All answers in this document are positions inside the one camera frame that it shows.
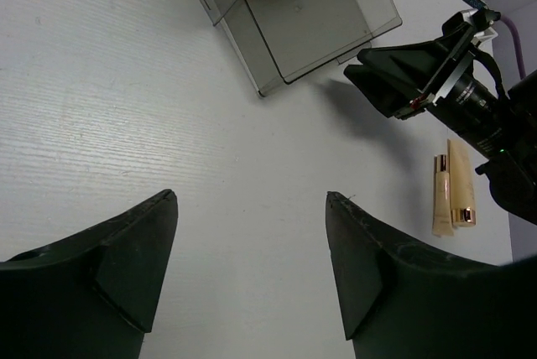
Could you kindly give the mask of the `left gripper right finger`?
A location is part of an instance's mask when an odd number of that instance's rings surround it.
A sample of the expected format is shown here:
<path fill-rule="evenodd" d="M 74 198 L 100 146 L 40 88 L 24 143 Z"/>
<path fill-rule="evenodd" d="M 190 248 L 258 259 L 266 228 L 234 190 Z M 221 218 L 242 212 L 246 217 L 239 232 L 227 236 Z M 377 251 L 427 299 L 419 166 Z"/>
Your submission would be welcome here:
<path fill-rule="evenodd" d="M 494 266 L 445 252 L 326 197 L 345 337 L 358 358 L 533 358 L 536 260 Z"/>

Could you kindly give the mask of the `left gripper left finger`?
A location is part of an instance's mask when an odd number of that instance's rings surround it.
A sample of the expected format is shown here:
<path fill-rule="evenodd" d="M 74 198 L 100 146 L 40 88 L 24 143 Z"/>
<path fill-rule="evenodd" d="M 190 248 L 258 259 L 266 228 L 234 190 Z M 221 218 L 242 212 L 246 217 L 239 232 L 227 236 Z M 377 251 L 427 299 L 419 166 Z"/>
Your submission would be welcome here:
<path fill-rule="evenodd" d="M 1 264 L 3 358 L 137 358 L 178 222 L 172 190 Z"/>

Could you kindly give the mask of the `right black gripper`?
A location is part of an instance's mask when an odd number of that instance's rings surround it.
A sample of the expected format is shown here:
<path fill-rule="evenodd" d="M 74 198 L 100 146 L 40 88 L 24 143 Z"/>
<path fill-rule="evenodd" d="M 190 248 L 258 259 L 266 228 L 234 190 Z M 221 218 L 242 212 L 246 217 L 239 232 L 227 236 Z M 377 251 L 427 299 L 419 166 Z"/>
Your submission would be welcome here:
<path fill-rule="evenodd" d="M 536 153 L 536 121 L 508 96 L 498 64 L 456 13 L 431 41 L 360 51 L 344 76 L 386 118 L 429 112 L 492 158 Z"/>

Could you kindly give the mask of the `clear bottom drawer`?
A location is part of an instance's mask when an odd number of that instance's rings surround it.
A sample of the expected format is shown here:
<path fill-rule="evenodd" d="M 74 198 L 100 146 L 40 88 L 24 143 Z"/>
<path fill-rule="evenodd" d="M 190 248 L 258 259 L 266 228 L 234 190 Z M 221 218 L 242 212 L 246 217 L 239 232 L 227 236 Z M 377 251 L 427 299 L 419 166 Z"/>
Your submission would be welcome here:
<path fill-rule="evenodd" d="M 393 0 L 237 0 L 222 20 L 261 97 L 349 61 L 401 23 Z"/>

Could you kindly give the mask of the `wide beige cream tube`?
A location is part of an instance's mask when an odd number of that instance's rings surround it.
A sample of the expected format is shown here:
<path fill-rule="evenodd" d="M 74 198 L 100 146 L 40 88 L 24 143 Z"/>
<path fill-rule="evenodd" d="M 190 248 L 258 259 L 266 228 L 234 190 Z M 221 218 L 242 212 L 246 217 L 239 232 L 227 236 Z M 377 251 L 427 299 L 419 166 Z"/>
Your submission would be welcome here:
<path fill-rule="evenodd" d="M 476 199 L 467 146 L 459 139 L 450 138 L 447 153 L 452 223 L 455 227 L 473 227 L 477 223 Z"/>

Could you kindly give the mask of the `slim beige concealer tube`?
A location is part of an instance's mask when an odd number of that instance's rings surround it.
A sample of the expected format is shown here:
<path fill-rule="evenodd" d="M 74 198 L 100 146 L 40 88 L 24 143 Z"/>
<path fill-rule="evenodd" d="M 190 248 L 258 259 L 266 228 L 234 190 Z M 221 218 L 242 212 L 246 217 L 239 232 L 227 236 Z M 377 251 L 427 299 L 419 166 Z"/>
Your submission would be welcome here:
<path fill-rule="evenodd" d="M 446 154 L 435 156 L 434 181 L 432 233 L 437 237 L 453 237 L 454 227 L 451 219 L 450 175 Z"/>

